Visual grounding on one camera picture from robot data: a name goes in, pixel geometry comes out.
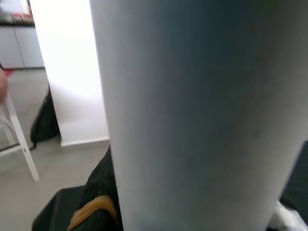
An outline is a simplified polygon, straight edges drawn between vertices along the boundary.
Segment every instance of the chair leg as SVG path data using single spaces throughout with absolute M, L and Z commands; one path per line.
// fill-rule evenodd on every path
M 7 107 L 8 112 L 9 112 L 12 125 L 13 125 L 13 127 L 15 129 L 16 136 L 18 138 L 20 146 L 22 147 L 22 151 L 24 153 L 26 162 L 27 162 L 27 164 L 29 166 L 29 169 L 30 169 L 31 175 L 33 177 L 33 180 L 34 181 L 38 181 L 39 180 L 39 174 L 38 174 L 38 171 L 37 171 L 37 169 L 36 169 L 36 167 L 34 165 L 31 153 L 29 151 L 29 147 L 27 145 L 24 133 L 23 133 L 23 131 L 21 129 L 19 120 L 18 120 L 17 115 L 16 115 L 16 111 L 15 111 L 15 108 L 14 108 L 14 105 L 13 105 L 13 102 L 12 102 L 12 98 L 11 98 L 9 92 L 7 92 L 7 96 L 6 96 L 5 100 L 4 100 L 4 102 L 5 102 L 5 105 Z
M 0 106 L 0 121 L 2 123 L 3 129 L 4 129 L 4 133 L 6 135 L 6 138 L 9 141 L 9 144 L 15 144 L 13 135 L 12 135 L 12 131 L 10 130 L 10 128 L 6 125 L 5 121 L 7 121 L 5 114 L 4 114 L 4 110 L 3 110 L 3 106 Z

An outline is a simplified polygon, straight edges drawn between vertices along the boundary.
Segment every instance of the cabinet door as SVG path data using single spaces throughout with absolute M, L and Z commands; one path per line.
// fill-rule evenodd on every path
M 25 67 L 44 67 L 35 28 L 14 27 L 14 30 Z
M 13 27 L 0 27 L 0 63 L 4 68 L 24 68 Z

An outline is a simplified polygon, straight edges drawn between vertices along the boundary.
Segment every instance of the white cylinder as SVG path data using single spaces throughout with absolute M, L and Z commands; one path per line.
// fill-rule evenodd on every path
M 263 231 L 307 139 L 307 1 L 91 0 L 125 231 Z

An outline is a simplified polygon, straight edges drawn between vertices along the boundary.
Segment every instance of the gray tile floor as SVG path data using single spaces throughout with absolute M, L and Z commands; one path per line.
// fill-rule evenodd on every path
M 27 140 L 47 89 L 43 70 L 18 71 L 9 78 L 21 126 Z M 1 144 L 4 137 L 0 134 Z M 36 215 L 61 188 L 85 184 L 104 156 L 108 143 L 63 151 L 56 138 L 38 145 L 32 156 L 40 181 L 34 182 L 21 152 L 0 158 L 0 230 L 29 231 Z

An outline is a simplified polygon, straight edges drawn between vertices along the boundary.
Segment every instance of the human skin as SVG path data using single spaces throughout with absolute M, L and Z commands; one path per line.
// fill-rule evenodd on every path
M 5 72 L 0 68 L 0 103 L 5 99 L 8 89 L 8 81 Z

